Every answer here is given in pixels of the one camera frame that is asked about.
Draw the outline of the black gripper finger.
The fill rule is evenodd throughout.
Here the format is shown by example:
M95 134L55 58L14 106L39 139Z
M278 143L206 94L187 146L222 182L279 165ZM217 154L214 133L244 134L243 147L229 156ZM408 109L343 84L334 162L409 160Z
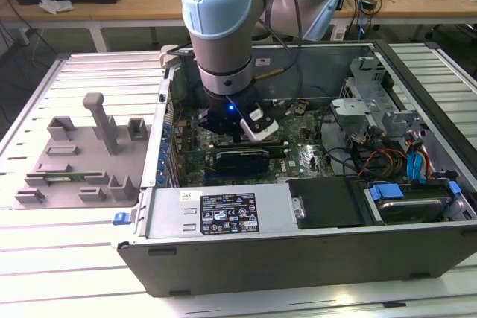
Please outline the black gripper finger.
M230 136L233 142L241 141L239 123L226 119L211 110L204 110L198 115L198 126L218 135Z

